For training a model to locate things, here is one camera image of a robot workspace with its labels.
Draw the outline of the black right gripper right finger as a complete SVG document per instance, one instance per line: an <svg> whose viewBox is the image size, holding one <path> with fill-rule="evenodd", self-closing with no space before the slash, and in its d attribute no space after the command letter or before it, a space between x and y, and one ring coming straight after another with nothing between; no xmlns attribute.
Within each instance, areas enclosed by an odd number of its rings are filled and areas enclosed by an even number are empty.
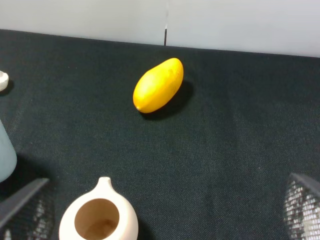
<svg viewBox="0 0 320 240"><path fill-rule="evenodd" d="M283 221L291 240L320 238L320 183L313 178L291 173L283 205Z"/></svg>

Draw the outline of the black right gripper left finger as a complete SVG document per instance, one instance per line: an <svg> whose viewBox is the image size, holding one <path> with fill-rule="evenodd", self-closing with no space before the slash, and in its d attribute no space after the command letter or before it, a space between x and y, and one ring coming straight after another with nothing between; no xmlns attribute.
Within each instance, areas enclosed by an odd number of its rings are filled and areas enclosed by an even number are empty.
<svg viewBox="0 0 320 240"><path fill-rule="evenodd" d="M5 226L49 182L48 178L37 178L1 202L0 226Z"/></svg>

